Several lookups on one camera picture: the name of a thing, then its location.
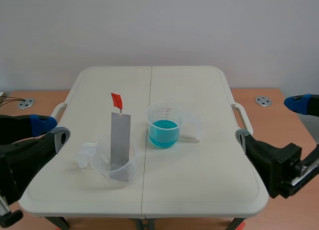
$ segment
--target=table leg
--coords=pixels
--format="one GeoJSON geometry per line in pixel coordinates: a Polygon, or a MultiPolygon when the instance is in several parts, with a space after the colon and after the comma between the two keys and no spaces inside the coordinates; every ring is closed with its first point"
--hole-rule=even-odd
{"type": "Polygon", "coordinates": [[[236,230],[238,226],[244,221],[245,219],[240,219],[240,218],[234,218],[234,220],[228,225],[226,230],[236,230]]]}
{"type": "Polygon", "coordinates": [[[137,230],[144,230],[144,224],[141,219],[132,219],[132,220],[134,220],[137,230]]]}
{"type": "Polygon", "coordinates": [[[149,230],[155,230],[155,219],[148,219],[149,230]]]}
{"type": "Polygon", "coordinates": [[[67,221],[62,217],[45,217],[47,220],[49,220],[51,223],[56,225],[61,230],[68,230],[69,224],[67,221]]]}

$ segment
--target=table handle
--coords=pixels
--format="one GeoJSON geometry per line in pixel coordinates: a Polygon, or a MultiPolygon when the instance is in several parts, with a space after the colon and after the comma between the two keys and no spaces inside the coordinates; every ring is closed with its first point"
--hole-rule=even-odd
{"type": "Polygon", "coordinates": [[[235,103],[235,104],[232,104],[232,108],[238,111],[240,118],[243,121],[245,129],[247,129],[249,133],[253,135],[254,130],[253,130],[253,127],[251,126],[251,123],[249,121],[249,118],[247,116],[247,113],[244,107],[239,103],[235,103]]]}
{"type": "Polygon", "coordinates": [[[66,109],[66,107],[68,106],[67,103],[60,103],[58,104],[52,114],[51,114],[51,117],[55,118],[56,120],[58,119],[59,115],[61,114],[62,111],[64,111],[66,109]]]}

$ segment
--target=blue liquid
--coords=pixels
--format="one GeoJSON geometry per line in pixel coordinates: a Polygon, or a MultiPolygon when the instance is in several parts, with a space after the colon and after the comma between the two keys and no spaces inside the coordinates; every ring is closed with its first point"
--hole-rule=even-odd
{"type": "Polygon", "coordinates": [[[158,120],[153,123],[155,126],[163,128],[158,129],[150,125],[150,140],[152,143],[161,148],[168,148],[172,146],[179,137],[179,128],[172,129],[177,127],[177,124],[170,120],[158,120]]]}

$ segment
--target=clear plastic cup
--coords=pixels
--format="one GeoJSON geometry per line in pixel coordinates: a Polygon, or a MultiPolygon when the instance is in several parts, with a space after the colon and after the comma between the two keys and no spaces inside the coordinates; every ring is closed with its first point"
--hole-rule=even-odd
{"type": "Polygon", "coordinates": [[[191,113],[186,113],[182,108],[170,102],[161,102],[150,105],[145,110],[148,118],[148,132],[150,141],[161,148],[169,148],[179,138],[180,130],[184,123],[191,123],[196,126],[196,136],[189,140],[199,142],[200,124],[191,113]]]}
{"type": "Polygon", "coordinates": [[[109,144],[83,143],[82,149],[78,153],[78,164],[80,168],[91,166],[107,180],[108,187],[121,188],[131,183],[136,176],[136,160],[138,153],[135,145],[130,141],[129,161],[124,166],[110,170],[111,147],[109,144]]]}

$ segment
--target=wooden countertop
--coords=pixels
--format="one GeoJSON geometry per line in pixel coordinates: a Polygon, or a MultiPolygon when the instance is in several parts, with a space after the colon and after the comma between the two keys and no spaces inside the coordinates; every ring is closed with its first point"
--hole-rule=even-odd
{"type": "MultiPolygon", "coordinates": [[[[284,105],[284,96],[279,89],[233,89],[235,101],[242,104],[254,128],[254,137],[276,147],[291,142],[303,148],[303,157],[311,152],[316,144],[301,120],[284,105]],[[273,101],[270,107],[261,107],[254,101],[255,96],[264,95],[273,101]]],[[[68,91],[16,91],[10,96],[34,98],[35,104],[24,110],[17,102],[0,108],[0,114],[50,115],[54,107],[63,102],[68,91]]],[[[319,226],[319,178],[314,178],[295,196],[288,199],[270,199],[267,207],[255,217],[245,220],[244,230],[317,230],[319,226]]],[[[129,230],[135,229],[133,221],[127,219],[69,218],[72,230],[129,230]]],[[[157,230],[224,230],[231,219],[159,219],[157,230]]],[[[44,218],[36,218],[28,213],[10,230],[55,229],[44,218]]]]}

